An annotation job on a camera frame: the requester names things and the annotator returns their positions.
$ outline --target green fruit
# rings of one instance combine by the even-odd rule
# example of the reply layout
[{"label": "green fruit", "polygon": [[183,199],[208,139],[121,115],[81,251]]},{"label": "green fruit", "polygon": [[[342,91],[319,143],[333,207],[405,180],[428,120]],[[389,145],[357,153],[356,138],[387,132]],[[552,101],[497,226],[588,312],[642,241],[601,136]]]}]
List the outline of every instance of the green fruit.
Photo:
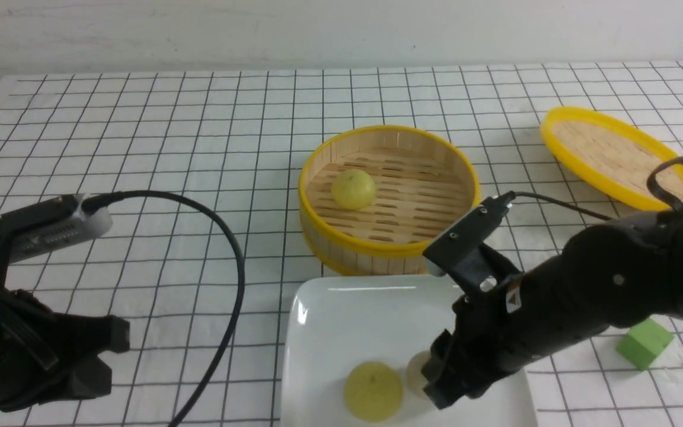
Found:
[{"label": "green fruit", "polygon": [[353,416],[381,422],[397,413],[404,398],[402,380],[382,362],[365,362],[349,373],[344,384],[344,405]]},{"label": "green fruit", "polygon": [[376,198],[376,182],[362,170],[345,170],[331,184],[331,196],[340,208],[356,211]]}]

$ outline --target green block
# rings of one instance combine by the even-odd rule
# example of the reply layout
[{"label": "green block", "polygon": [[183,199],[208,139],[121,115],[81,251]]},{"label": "green block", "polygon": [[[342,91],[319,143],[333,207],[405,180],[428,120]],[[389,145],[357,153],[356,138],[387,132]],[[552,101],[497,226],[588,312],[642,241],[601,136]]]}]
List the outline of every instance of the green block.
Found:
[{"label": "green block", "polygon": [[615,347],[615,351],[637,369],[645,371],[671,341],[673,341],[673,333],[648,318],[629,329],[626,336]]}]

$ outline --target white wall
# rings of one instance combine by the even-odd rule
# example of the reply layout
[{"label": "white wall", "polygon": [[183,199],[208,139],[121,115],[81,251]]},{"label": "white wall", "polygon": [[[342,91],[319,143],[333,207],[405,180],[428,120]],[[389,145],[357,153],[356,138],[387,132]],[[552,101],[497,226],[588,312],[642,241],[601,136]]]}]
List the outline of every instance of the white wall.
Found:
[{"label": "white wall", "polygon": [[0,75],[669,58],[681,0],[0,0]]}]

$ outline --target grid tablecloth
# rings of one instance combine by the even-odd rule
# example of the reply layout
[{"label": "grid tablecloth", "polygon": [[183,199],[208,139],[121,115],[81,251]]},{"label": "grid tablecloth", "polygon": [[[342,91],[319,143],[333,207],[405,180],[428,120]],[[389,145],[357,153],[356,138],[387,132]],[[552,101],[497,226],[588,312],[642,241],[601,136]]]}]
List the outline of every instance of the grid tablecloth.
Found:
[{"label": "grid tablecloth", "polygon": [[[0,213],[131,189],[216,208],[245,249],[249,284],[233,345],[187,422],[277,426],[292,297],[307,279],[333,274],[305,246],[296,211],[311,151],[353,128],[415,126],[467,155],[483,195],[535,191],[629,214],[543,145],[540,119],[560,105],[603,111],[683,153],[683,62],[672,60],[14,76],[0,83]],[[488,243],[526,269],[593,224],[517,202]],[[110,210],[106,236],[13,265],[8,287],[32,289],[55,311],[130,321],[131,351],[102,356],[112,394],[0,413],[0,426],[163,425],[214,354],[236,281],[220,230],[171,202]],[[531,365],[540,425],[683,426],[683,321],[656,319],[678,338],[648,372],[615,354],[615,329]]]}]

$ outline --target rectangular plate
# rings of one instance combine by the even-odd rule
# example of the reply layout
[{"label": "rectangular plate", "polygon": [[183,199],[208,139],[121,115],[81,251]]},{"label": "rectangular plate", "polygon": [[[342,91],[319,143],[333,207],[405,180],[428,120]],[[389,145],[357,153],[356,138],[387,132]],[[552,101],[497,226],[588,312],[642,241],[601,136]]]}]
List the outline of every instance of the rectangular plate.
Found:
[{"label": "rectangular plate", "polygon": [[[312,279],[293,301],[282,380],[284,427],[369,425],[344,407],[347,374],[376,360],[399,371],[452,330],[452,303],[461,290],[448,278],[373,276]],[[402,408],[379,425],[493,425],[535,427],[536,411],[523,371],[445,410],[407,389]]]}]

